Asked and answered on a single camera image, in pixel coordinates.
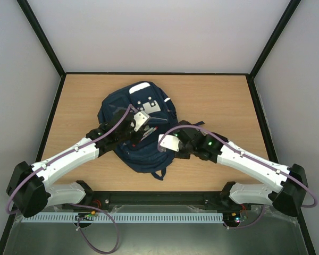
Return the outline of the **navy blue student backpack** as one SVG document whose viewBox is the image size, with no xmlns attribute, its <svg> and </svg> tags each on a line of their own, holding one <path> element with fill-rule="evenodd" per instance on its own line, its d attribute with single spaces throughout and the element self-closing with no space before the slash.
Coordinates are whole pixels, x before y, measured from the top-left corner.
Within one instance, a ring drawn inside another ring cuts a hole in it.
<svg viewBox="0 0 319 255">
<path fill-rule="evenodd" d="M 166 168 L 173 162 L 175 152 L 160 152 L 158 137 L 178 125 L 175 106 L 170 97 L 155 83 L 139 81 L 109 94 L 98 112 L 99 123 L 108 122 L 121 109 L 132 105 L 150 116 L 140 141 L 126 141 L 114 149 L 115 154 L 137 173 L 150 173 L 162 181 Z"/>
</svg>

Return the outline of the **green capped white marker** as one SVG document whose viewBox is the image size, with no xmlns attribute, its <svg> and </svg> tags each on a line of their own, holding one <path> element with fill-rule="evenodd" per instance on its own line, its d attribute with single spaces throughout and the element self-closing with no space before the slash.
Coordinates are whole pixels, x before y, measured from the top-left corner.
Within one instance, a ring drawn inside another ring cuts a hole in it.
<svg viewBox="0 0 319 255">
<path fill-rule="evenodd" d="M 150 127 L 150 128 L 143 134 L 143 137 L 147 136 L 152 130 L 153 130 L 153 127 Z"/>
</svg>

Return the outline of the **red capped white marker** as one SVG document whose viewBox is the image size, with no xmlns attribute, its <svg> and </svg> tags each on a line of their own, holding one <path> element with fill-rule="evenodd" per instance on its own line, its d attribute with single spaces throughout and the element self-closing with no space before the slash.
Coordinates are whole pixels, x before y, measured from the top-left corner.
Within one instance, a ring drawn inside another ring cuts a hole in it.
<svg viewBox="0 0 319 255">
<path fill-rule="evenodd" d="M 157 127 L 153 127 L 153 130 L 147 136 L 149 136 L 150 134 L 152 134 L 156 130 L 157 130 Z"/>
</svg>

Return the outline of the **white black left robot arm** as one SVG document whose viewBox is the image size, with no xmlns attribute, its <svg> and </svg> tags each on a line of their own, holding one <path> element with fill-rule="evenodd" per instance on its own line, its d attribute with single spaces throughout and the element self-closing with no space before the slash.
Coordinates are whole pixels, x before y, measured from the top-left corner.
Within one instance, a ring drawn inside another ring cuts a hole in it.
<svg viewBox="0 0 319 255">
<path fill-rule="evenodd" d="M 17 164 L 8 187 L 9 205 L 15 205 L 25 218 L 46 207 L 80 203 L 89 192 L 83 182 L 56 184 L 56 181 L 80 165 L 114 150 L 126 141 L 138 142 L 145 132 L 150 116 L 143 110 L 119 110 L 109 122 L 92 129 L 79 142 L 59 154 L 35 162 Z"/>
</svg>

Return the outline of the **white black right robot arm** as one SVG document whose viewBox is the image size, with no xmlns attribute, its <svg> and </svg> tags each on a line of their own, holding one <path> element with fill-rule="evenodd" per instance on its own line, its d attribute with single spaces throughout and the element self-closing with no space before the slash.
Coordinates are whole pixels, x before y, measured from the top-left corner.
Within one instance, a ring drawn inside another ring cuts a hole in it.
<svg viewBox="0 0 319 255">
<path fill-rule="evenodd" d="M 237 204 L 254 203 L 273 206 L 279 212 L 296 217 L 303 207 L 308 187 L 305 170 L 298 164 L 286 166 L 256 156 L 217 133 L 195 127 L 181 128 L 161 142 L 182 158 L 194 155 L 201 160 L 237 169 L 259 184 L 233 183 L 221 195 L 222 204 L 233 208 Z"/>
</svg>

